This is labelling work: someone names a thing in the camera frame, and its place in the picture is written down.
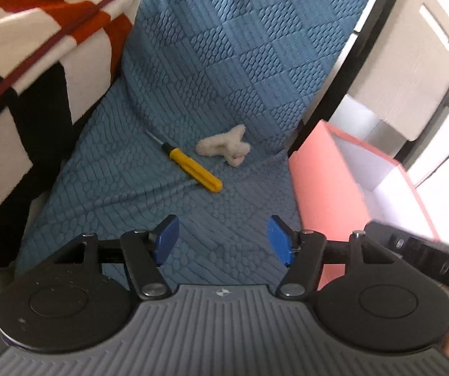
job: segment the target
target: metal screw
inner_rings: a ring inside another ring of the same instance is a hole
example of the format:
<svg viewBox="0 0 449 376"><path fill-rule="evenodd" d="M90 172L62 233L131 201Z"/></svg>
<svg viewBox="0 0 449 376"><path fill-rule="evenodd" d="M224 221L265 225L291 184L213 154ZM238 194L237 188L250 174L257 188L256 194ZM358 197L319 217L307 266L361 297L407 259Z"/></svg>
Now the metal screw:
<svg viewBox="0 0 449 376"><path fill-rule="evenodd" d="M305 288L301 284L288 283L280 287L280 292L286 297L299 297L305 293Z"/></svg>
<svg viewBox="0 0 449 376"><path fill-rule="evenodd" d="M365 236L365 231L353 231L353 234L356 238L361 238L362 236Z"/></svg>
<svg viewBox="0 0 449 376"><path fill-rule="evenodd" d="M148 297L160 297L167 292L167 287L162 283L150 283L143 286L141 292Z"/></svg>

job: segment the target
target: open cardboard box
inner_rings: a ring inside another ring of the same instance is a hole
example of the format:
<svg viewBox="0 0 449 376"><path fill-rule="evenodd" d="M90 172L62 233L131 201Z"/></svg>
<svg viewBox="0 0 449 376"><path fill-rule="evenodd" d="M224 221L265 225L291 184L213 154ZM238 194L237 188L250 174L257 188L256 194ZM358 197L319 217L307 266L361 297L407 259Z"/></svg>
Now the open cardboard box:
<svg viewBox="0 0 449 376"><path fill-rule="evenodd" d="M289 158L303 228L348 241L354 230L380 221L438 239L404 168L393 158L320 121ZM325 265L319 288L344 274Z"/></svg>

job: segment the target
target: white plush object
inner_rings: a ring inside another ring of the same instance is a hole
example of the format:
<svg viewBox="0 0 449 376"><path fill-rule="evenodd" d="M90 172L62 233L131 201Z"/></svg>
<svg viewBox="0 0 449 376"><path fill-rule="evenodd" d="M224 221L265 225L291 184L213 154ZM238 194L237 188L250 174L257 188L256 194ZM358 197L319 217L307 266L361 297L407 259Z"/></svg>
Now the white plush object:
<svg viewBox="0 0 449 376"><path fill-rule="evenodd" d="M228 164L238 167L250 151L250 144L242 141L244 133L245 126L240 124L228 133L204 138L196 144L196 153L208 157L222 155Z"/></svg>

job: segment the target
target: blue blanket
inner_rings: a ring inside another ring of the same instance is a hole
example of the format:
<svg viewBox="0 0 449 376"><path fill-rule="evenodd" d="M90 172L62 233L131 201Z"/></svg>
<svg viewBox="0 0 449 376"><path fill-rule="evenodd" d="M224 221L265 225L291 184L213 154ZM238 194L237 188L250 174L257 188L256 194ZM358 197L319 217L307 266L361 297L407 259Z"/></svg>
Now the blue blanket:
<svg viewBox="0 0 449 376"><path fill-rule="evenodd" d="M170 286L278 284L285 268L266 239L266 221L278 214L299 226L283 141L366 1L143 0L122 75L23 240L17 273L82 232L116 238L174 213L180 239L161 268ZM199 139L240 123L252 145L240 167L195 155ZM145 129L197 159L224 189L199 186ZM119 267L104 272L125 280Z"/></svg>

